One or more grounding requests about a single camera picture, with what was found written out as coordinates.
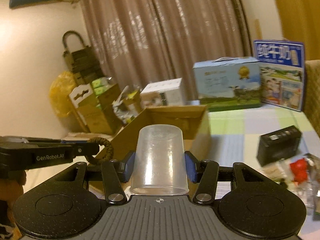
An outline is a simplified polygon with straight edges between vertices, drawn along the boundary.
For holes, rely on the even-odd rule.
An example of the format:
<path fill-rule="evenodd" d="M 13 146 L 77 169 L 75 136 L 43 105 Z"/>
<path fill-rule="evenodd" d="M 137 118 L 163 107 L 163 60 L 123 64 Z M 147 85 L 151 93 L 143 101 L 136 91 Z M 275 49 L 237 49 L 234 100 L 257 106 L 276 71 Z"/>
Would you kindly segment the person's hand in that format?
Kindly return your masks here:
<path fill-rule="evenodd" d="M 13 179 L 1 179 L 1 224 L 12 225 L 12 207 L 16 200 L 23 194 L 23 186 L 27 175 L 23 171 L 13 172 Z"/>

